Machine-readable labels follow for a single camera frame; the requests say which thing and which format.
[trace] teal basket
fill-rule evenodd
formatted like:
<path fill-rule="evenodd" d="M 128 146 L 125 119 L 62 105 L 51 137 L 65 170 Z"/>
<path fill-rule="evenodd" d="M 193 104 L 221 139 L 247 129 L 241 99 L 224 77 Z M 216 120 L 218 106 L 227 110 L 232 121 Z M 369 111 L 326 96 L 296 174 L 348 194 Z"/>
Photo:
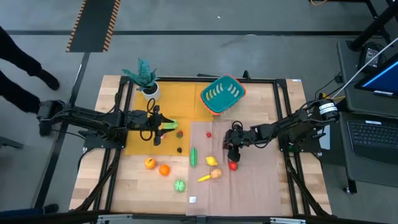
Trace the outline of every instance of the teal basket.
<path fill-rule="evenodd" d="M 206 108 L 214 115 L 219 115 L 232 107 L 246 89 L 231 75 L 220 77 L 200 93 L 200 99 Z"/>

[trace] white pot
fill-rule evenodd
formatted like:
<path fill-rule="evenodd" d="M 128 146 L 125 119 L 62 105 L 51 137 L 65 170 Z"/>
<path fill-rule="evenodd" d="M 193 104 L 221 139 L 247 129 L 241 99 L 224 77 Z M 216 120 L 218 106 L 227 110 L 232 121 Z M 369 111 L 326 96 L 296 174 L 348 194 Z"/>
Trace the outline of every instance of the white pot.
<path fill-rule="evenodd" d="M 157 82 L 155 82 L 156 85 L 156 91 L 151 94 L 147 94 L 144 91 L 142 91 L 142 94 L 144 95 L 146 100 L 150 100 L 151 98 L 155 98 L 155 100 L 158 100 L 160 98 L 160 88 Z"/>

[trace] monitor screen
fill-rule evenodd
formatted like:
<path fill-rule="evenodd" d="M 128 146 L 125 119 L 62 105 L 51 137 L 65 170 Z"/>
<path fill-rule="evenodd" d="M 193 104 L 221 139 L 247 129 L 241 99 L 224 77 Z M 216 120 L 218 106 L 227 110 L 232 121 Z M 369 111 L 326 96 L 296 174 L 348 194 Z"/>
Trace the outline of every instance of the monitor screen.
<path fill-rule="evenodd" d="M 374 91 L 398 93 L 398 61 L 387 66 L 368 81 L 363 82 L 361 87 Z"/>

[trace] potted plant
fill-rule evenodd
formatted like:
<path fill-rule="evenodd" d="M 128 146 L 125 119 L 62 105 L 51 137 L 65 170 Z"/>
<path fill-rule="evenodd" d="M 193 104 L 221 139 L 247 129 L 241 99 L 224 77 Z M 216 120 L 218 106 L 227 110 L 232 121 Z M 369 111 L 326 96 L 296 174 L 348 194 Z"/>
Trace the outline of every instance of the potted plant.
<path fill-rule="evenodd" d="M 127 69 L 123 69 L 123 72 L 130 77 L 131 81 L 139 86 L 137 90 L 141 91 L 147 100 L 150 100 L 151 98 L 155 98 L 155 100 L 157 100 L 160 97 L 159 85 L 155 82 L 158 80 L 155 75 L 155 71 L 156 69 L 151 72 L 149 62 L 141 59 L 138 59 L 137 75 Z"/>

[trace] yellow cloth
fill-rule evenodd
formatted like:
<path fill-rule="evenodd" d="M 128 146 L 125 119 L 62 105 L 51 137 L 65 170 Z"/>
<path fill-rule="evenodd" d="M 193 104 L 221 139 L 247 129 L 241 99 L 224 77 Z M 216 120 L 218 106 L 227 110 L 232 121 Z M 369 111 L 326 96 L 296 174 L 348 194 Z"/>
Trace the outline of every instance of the yellow cloth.
<path fill-rule="evenodd" d="M 158 82 L 160 98 L 156 105 L 160 106 L 160 113 L 168 119 L 176 119 L 178 127 L 166 134 L 159 146 L 154 146 L 153 138 L 143 141 L 138 131 L 130 131 L 127 136 L 126 155 L 171 155 L 189 156 L 190 128 L 192 121 L 214 121 L 214 116 L 203 106 L 200 93 L 209 83 L 198 82 Z M 134 99 L 135 110 L 146 110 L 148 101 L 141 92 Z M 178 131 L 183 137 L 177 138 Z"/>

